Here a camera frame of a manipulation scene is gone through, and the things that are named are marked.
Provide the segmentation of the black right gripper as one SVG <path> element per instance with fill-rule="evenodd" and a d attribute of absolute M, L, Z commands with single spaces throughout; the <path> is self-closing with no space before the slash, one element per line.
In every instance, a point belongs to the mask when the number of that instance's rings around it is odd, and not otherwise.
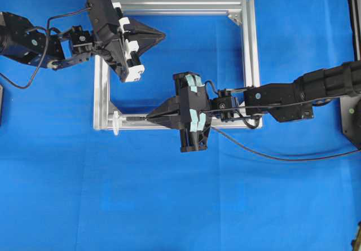
<path fill-rule="evenodd" d="M 166 99 L 150 112 L 147 121 L 169 129 L 187 129 L 190 132 L 210 128 L 212 117 L 206 113 L 210 101 L 201 77 L 196 73 L 184 72 L 175 74 L 173 80 L 175 96 Z"/>

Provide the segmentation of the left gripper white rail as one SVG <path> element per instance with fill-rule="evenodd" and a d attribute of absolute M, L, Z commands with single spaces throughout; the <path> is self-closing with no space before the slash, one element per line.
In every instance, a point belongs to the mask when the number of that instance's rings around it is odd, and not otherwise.
<path fill-rule="evenodd" d="M 121 82 L 139 81 L 144 65 L 139 56 L 166 38 L 166 34 L 123 15 L 121 4 L 111 0 L 86 0 L 95 38 L 94 52 L 102 57 Z M 137 34 L 134 41 L 125 33 Z"/>

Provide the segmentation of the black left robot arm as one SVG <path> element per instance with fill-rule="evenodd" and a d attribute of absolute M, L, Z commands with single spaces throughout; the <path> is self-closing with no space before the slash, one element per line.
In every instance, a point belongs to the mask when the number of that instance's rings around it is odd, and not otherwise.
<path fill-rule="evenodd" d="M 1 12 L 1 55 L 18 63 L 55 71 L 100 56 L 121 82 L 140 79 L 140 56 L 156 46 L 165 33 L 122 13 L 111 0 L 86 0 L 92 30 L 73 26 L 66 31 L 36 27 L 27 18 Z"/>

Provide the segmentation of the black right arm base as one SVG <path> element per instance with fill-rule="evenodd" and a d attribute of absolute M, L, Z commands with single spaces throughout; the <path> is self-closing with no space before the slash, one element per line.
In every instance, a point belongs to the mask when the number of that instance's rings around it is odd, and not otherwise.
<path fill-rule="evenodd" d="M 341 126 L 345 137 L 360 149 L 360 0 L 347 0 L 353 33 L 354 62 L 351 67 L 355 97 L 340 99 Z"/>

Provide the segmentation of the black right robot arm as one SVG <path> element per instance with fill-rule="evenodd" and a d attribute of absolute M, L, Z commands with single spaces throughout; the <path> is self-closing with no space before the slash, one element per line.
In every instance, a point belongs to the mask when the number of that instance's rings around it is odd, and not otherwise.
<path fill-rule="evenodd" d="M 269 113 L 277 122 L 311 119 L 313 108 L 332 99 L 360 95 L 360 62 L 320 69 L 292 83 L 269 83 L 260 87 L 215 90 L 211 99 L 206 83 L 192 72 L 173 76 L 175 95 L 146 115 L 146 121 L 180 132 L 182 152 L 207 149 L 214 118 L 241 121 L 250 129 Z"/>

